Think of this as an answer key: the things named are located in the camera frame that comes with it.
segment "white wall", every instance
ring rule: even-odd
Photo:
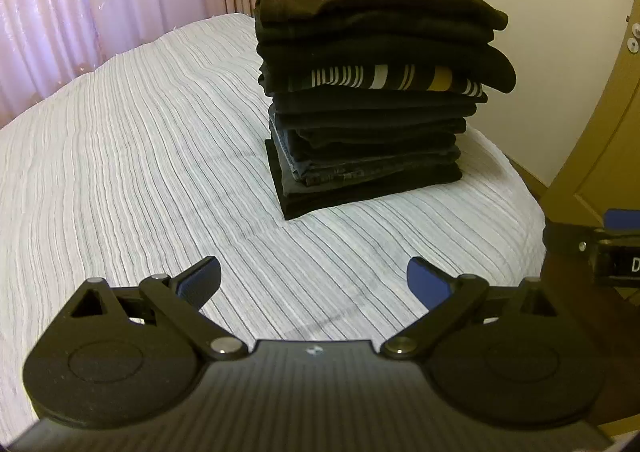
[[[486,0],[510,23],[495,47],[518,75],[471,123],[549,185],[580,137],[616,59],[633,0]]]

